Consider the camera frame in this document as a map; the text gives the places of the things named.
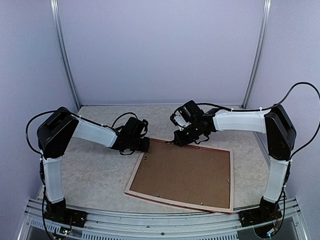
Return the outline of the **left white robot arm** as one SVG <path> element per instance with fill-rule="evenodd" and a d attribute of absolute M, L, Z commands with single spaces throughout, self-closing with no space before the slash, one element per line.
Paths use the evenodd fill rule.
<path fill-rule="evenodd" d="M 69 111 L 66 107 L 47 111 L 49 117 L 36 131 L 41 158 L 41 177 L 45 186 L 46 199 L 53 204 L 49 210 L 57 221 L 63 223 L 70 218 L 70 211 L 61 202 L 65 200 L 62 188 L 62 159 L 72 138 L 81 139 L 131 154 L 147 152 L 150 138 L 146 136 L 149 123 L 131 116 L 125 125 L 115 127 L 94 122 Z"/>

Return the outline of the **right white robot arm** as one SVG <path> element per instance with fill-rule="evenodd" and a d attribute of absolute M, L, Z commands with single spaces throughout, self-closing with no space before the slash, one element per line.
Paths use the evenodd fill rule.
<path fill-rule="evenodd" d="M 234 109 L 211 103 L 211 109 L 204 112 L 201 103 L 193 100 L 178 107 L 170 116 L 178 127 L 173 143 L 183 147 L 191 143 L 199 145 L 200 136 L 210 139 L 210 134 L 223 131 L 247 131 L 266 135 L 270 160 L 269 174 L 262 199 L 266 201 L 256 210 L 256 218 L 266 222 L 275 212 L 275 206 L 284 191 L 290 174 L 293 156 L 308 146 L 307 143 L 294 149 L 297 131 L 281 102 L 259 109 Z"/>

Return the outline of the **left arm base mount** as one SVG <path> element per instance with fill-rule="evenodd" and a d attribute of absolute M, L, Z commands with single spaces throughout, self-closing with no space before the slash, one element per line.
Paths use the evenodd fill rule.
<path fill-rule="evenodd" d="M 84 228 L 88 215 L 85 211 L 67 208 L 65 199 L 58 203 L 51 203 L 47 198 L 44 201 L 46 203 L 44 210 L 46 220 L 71 227 Z"/>

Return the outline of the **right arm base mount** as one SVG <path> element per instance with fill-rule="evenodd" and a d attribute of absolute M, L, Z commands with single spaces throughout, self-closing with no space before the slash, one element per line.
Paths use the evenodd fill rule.
<path fill-rule="evenodd" d="M 283 215 L 279 207 L 279 201 L 275 203 L 260 199 L 259 207 L 242 210 L 238 213 L 242 227 L 253 226 L 280 219 Z"/>

